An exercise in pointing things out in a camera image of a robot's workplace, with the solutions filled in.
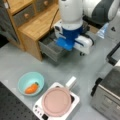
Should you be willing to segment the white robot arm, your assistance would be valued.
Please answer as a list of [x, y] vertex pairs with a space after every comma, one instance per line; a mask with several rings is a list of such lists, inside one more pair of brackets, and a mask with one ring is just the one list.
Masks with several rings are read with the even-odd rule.
[[111, 21], [120, 0], [58, 0], [60, 20], [54, 24], [56, 44], [68, 51], [73, 48], [89, 54], [94, 40], [83, 34], [83, 16], [98, 23]]

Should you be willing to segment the blue and white gripper body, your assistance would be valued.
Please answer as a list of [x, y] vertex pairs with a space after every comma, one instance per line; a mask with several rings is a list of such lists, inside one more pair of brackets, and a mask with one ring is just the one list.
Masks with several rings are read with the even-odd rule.
[[90, 37], [82, 35], [83, 23], [65, 24], [59, 20], [54, 24], [55, 36], [57, 38], [56, 44], [68, 51], [73, 48], [78, 51], [89, 54], [93, 46], [93, 40]]

